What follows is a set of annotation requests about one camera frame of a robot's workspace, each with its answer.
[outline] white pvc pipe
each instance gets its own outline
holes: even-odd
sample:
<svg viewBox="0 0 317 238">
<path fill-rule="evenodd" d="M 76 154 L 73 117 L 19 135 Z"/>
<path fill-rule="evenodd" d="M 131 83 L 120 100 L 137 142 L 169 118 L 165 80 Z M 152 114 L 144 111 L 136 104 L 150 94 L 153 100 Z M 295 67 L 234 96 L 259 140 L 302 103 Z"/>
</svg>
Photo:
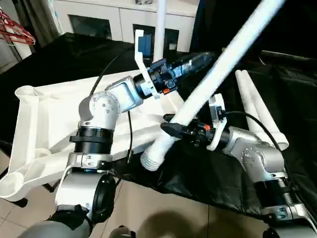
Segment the white pvc pipe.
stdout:
<svg viewBox="0 0 317 238">
<path fill-rule="evenodd" d="M 262 0 L 171 122 L 189 124 L 284 2 L 285 0 Z M 173 137 L 162 131 L 154 144 L 146 149 L 141 156 L 143 167 L 149 171 L 156 171 L 164 161 L 164 156 L 174 141 Z"/>
<path fill-rule="evenodd" d="M 238 84 L 244 111 L 246 113 L 251 114 L 256 119 L 260 120 L 256 106 L 254 105 L 251 94 L 249 92 L 249 87 L 248 87 L 249 82 L 245 80 L 244 74 L 242 73 L 242 71 L 237 70 L 235 72 L 235 75 L 237 78 L 237 84 Z M 251 132 L 263 131 L 262 128 L 251 118 L 247 118 L 247 123 L 248 123 L 249 131 Z"/>
<path fill-rule="evenodd" d="M 263 125 L 272 134 L 272 136 L 278 143 L 280 149 L 285 150 L 289 145 L 285 135 L 281 133 L 280 130 L 278 129 L 272 115 L 267 109 L 261 95 L 259 94 L 248 72 L 246 70 L 243 70 L 241 74 L 242 74 L 243 85 L 245 86 L 249 95 L 251 96 L 248 100 L 253 105 L 255 105 L 256 115 L 258 116 L 258 119 L 260 119 Z M 256 134 L 262 141 L 268 142 L 269 144 L 273 145 L 273 142 L 270 140 L 268 135 L 262 130 L 262 128 L 256 129 L 254 128 L 254 126 L 250 126 L 249 121 L 248 121 L 248 125 L 249 125 L 250 131 Z"/>
<path fill-rule="evenodd" d="M 166 0 L 158 0 L 157 24 L 155 27 L 153 62 L 163 58 L 165 35 Z"/>
</svg>

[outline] glass cabinet door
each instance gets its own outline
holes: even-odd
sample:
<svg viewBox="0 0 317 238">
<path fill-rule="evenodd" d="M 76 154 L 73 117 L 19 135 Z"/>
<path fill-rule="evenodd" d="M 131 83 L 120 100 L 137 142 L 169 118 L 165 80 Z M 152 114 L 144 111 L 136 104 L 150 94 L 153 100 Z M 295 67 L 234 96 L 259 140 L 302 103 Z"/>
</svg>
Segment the glass cabinet door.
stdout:
<svg viewBox="0 0 317 238">
<path fill-rule="evenodd" d="M 119 8 L 63 0 L 54 5 L 64 33 L 122 41 Z"/>
</svg>

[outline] tile floor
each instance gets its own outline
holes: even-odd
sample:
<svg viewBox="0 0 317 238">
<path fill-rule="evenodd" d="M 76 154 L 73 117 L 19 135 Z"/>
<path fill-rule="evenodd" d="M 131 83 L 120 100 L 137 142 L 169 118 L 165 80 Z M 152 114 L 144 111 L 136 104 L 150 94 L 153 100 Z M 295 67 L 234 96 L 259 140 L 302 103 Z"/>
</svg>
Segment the tile floor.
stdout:
<svg viewBox="0 0 317 238">
<path fill-rule="evenodd" d="M 47 219 L 54 212 L 54 196 L 37 187 L 27 195 L 25 208 L 0 199 L 0 237 L 16 238 Z M 137 238 L 206 238 L 207 223 L 207 205 L 124 181 L 118 186 L 112 216 L 98 224 L 90 238 L 108 238 L 120 225 L 137 232 Z M 262 221 L 210 207 L 210 238 L 261 238 L 266 228 Z"/>
</svg>

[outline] table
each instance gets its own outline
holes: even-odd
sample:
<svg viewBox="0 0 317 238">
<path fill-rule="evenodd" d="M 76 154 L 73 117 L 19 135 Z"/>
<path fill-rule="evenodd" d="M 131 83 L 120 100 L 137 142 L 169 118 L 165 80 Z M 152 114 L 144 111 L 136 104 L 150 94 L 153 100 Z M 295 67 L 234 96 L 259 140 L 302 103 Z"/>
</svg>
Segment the table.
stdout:
<svg viewBox="0 0 317 238">
<path fill-rule="evenodd" d="M 118 53 L 132 44 L 65 34 L 31 55 L 0 76 L 5 82 L 0 94 L 2 124 L 5 130 L 0 140 L 12 142 L 18 99 L 14 90 L 22 85 L 41 86 L 98 75 Z M 317 77 L 312 71 L 261 65 L 242 61 L 237 69 L 247 69 L 280 130 L 290 146 L 283 156 L 305 204 L 316 217 L 317 213 Z M 133 51 L 122 55 L 107 72 L 117 73 L 137 69 Z M 186 99 L 206 72 L 187 78 L 178 92 Z M 228 111 L 243 111 L 234 74 L 230 74 L 218 89 L 223 94 Z M 209 109 L 203 107 L 200 120 L 210 123 Z M 229 118 L 228 125 L 247 128 L 244 118 Z M 260 204 L 251 181 L 238 161 L 221 152 L 193 148 L 182 141 L 174 144 L 157 172 L 143 169 L 140 155 L 125 166 L 120 160 L 114 164 L 118 177 L 151 187 L 162 193 L 174 193 L 209 205 L 230 209 L 261 218 Z"/>
</svg>

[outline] white plastic part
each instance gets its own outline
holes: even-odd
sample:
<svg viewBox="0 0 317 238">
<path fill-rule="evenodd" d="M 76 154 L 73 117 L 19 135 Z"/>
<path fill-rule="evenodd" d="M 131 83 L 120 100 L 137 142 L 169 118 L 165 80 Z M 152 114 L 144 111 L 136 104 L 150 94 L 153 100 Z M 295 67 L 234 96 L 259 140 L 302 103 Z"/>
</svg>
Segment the white plastic part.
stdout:
<svg viewBox="0 0 317 238">
<path fill-rule="evenodd" d="M 207 146 L 207 149 L 211 151 L 215 150 L 218 146 L 221 134 L 224 130 L 224 127 L 227 124 L 227 118 L 219 120 L 218 115 L 216 113 L 216 109 L 218 107 L 221 107 L 222 110 L 225 110 L 223 97 L 220 93 L 215 94 L 213 97 L 209 98 L 209 108 L 210 110 L 214 110 L 214 113 L 211 112 L 212 126 L 216 129 L 212 142 L 210 143 L 210 145 Z"/>
<path fill-rule="evenodd" d="M 105 75 L 96 91 L 138 70 Z M 41 87 L 23 86 L 15 91 L 20 99 L 9 173 L 0 180 L 0 198 L 17 201 L 34 187 L 56 181 L 63 175 L 68 154 L 74 150 L 70 135 L 77 131 L 78 105 L 97 77 Z M 144 151 L 160 133 L 163 115 L 176 113 L 182 106 L 177 92 L 153 97 L 131 110 L 134 153 Z M 126 157 L 130 145 L 127 113 L 117 120 L 111 153 L 113 160 Z"/>
<path fill-rule="evenodd" d="M 164 36 L 165 36 L 165 15 L 166 15 L 166 1 L 158 0 L 157 9 L 157 24 L 155 27 L 155 41 L 154 41 L 154 56 L 153 62 L 163 58 L 164 51 Z"/>
<path fill-rule="evenodd" d="M 237 81 L 238 85 L 240 85 L 239 89 L 240 87 L 243 88 L 242 91 L 239 90 L 241 98 L 243 98 L 242 95 L 245 95 L 246 93 L 249 95 L 249 98 L 246 99 L 246 104 L 243 104 L 245 111 L 253 116 L 256 116 L 256 118 L 258 118 L 272 134 L 273 138 L 278 143 L 280 149 L 285 150 L 289 146 L 288 140 L 286 139 L 285 135 L 281 133 L 278 129 L 272 115 L 267 109 L 262 97 L 260 96 L 248 72 L 246 70 L 243 70 L 240 71 L 238 75 L 239 77 L 237 77 Z M 261 127 L 258 126 L 258 124 L 255 121 L 253 121 L 252 119 L 247 119 L 247 121 L 251 132 L 256 134 L 262 141 L 265 141 L 270 145 L 274 146 L 273 142 L 268 137 L 268 135 L 262 130 Z"/>
<path fill-rule="evenodd" d="M 147 88 L 149 89 L 149 91 L 152 93 L 153 97 L 155 99 L 159 98 L 159 93 L 157 92 L 151 78 L 150 75 L 148 73 L 147 68 L 145 67 L 144 63 L 143 63 L 143 53 L 139 51 L 139 37 L 143 37 L 144 36 L 144 31 L 143 30 L 135 30 L 135 49 L 134 49 L 134 59 L 135 62 L 137 63 L 137 66 L 140 69 L 140 72 L 142 73 L 142 76 L 144 78 L 144 80 L 147 83 Z"/>
<path fill-rule="evenodd" d="M 171 122 L 183 125 L 190 123 L 284 2 L 285 0 L 262 0 Z M 164 161 L 164 156 L 174 141 L 173 137 L 162 131 L 154 144 L 147 148 L 141 156 L 144 168 L 156 171 Z"/>
</svg>

